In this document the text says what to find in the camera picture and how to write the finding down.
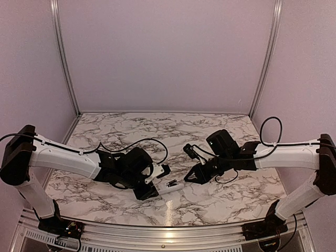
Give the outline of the white remote control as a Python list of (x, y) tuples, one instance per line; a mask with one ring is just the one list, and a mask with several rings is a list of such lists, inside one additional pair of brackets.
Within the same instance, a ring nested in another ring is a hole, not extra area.
[(182, 183), (179, 183), (178, 186), (174, 186), (174, 187), (167, 187), (166, 184), (161, 184), (157, 186), (157, 191), (159, 195), (164, 195), (164, 194), (168, 194), (171, 192), (181, 190), (183, 187), (184, 187), (184, 184)]

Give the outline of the AAA battery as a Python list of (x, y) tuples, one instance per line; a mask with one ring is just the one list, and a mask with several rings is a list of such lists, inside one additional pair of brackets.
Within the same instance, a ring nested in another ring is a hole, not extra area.
[(178, 183), (178, 181), (177, 181), (177, 180), (169, 181), (168, 183), (166, 183), (166, 186), (167, 186), (168, 184), (171, 184), (171, 183)]
[(171, 183), (171, 184), (168, 184), (167, 187), (174, 187), (174, 186), (178, 186), (179, 183)]

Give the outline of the white battery cover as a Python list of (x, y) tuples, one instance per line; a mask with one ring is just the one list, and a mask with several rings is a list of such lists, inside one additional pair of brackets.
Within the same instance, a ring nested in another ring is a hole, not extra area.
[(253, 216), (255, 218), (258, 218), (261, 215), (262, 211), (263, 211), (263, 207), (261, 205), (257, 205), (255, 210), (253, 211)]

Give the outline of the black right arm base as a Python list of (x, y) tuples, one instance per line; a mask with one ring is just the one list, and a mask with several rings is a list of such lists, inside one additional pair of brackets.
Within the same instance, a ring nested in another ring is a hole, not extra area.
[(276, 216), (276, 206), (279, 201), (278, 199), (271, 204), (264, 220), (242, 226), (243, 236), (246, 240), (279, 235), (288, 231), (286, 221)]

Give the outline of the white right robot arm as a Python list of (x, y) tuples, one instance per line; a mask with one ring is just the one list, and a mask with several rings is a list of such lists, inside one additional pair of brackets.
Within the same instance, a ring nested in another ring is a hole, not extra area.
[(335, 145), (328, 134), (303, 143), (270, 144), (261, 141), (238, 146), (227, 130), (206, 139), (214, 156), (194, 165), (184, 181), (205, 184), (230, 169), (256, 171), (270, 167), (314, 170), (310, 178), (285, 198), (274, 202), (260, 223), (260, 231), (271, 235), (291, 215), (324, 196), (335, 195)]

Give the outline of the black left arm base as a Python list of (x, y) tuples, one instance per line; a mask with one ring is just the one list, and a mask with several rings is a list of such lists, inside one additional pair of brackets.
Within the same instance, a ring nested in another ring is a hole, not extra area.
[(36, 217), (39, 220), (38, 228), (58, 235), (58, 237), (70, 237), (74, 239), (80, 239), (83, 230), (83, 223), (66, 218), (62, 218), (60, 215), (59, 206), (55, 200), (54, 203), (54, 215), (49, 218), (41, 218), (38, 215)]

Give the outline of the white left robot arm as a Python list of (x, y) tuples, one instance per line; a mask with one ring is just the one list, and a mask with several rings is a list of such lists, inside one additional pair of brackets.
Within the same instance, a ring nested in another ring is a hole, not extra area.
[(157, 195), (152, 181), (164, 173), (163, 166), (155, 164), (147, 152), (138, 147), (126, 154), (74, 149), (37, 135), (32, 125), (26, 125), (9, 137), (11, 140), (5, 146), (1, 165), (1, 180), (16, 187), (37, 216), (46, 219), (45, 224), (56, 234), (66, 230), (66, 221), (59, 217), (56, 204), (30, 167), (75, 173), (113, 186), (120, 184), (132, 189), (139, 200)]

